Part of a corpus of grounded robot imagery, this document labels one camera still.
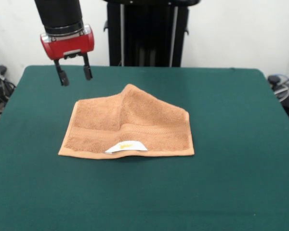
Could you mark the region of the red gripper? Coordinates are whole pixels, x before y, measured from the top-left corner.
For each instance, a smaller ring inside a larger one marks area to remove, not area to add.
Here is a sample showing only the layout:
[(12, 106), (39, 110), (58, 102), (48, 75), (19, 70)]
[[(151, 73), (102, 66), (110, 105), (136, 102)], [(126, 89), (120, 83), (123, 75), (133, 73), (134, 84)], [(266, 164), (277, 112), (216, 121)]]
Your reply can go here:
[(54, 60), (53, 62), (62, 86), (68, 86), (69, 80), (66, 72), (60, 66), (59, 59), (76, 53), (82, 54), (84, 60), (83, 70), (86, 79), (92, 79), (91, 67), (87, 55), (87, 52), (93, 51), (94, 49), (94, 36), (90, 25), (84, 25), (82, 31), (65, 37), (52, 37), (44, 33), (40, 35), (40, 40), (47, 56), (51, 60)]

